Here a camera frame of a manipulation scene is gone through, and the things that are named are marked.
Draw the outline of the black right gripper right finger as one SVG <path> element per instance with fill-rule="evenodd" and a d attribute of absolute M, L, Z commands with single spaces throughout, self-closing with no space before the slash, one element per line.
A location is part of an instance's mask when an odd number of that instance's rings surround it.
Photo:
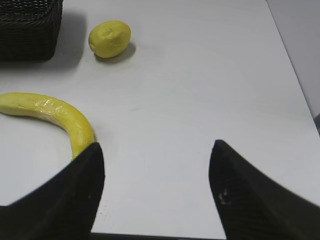
<path fill-rule="evenodd" d="M 214 142 L 208 179 L 228 240 L 318 240 L 320 208 L 284 188 L 225 141 Z"/>

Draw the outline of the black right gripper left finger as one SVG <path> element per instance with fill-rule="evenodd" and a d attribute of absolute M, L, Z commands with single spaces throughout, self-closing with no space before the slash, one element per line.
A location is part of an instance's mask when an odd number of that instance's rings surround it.
<path fill-rule="evenodd" d="M 2 240 L 88 240 L 104 189 L 104 156 L 88 146 L 53 178 L 0 208 Z"/>

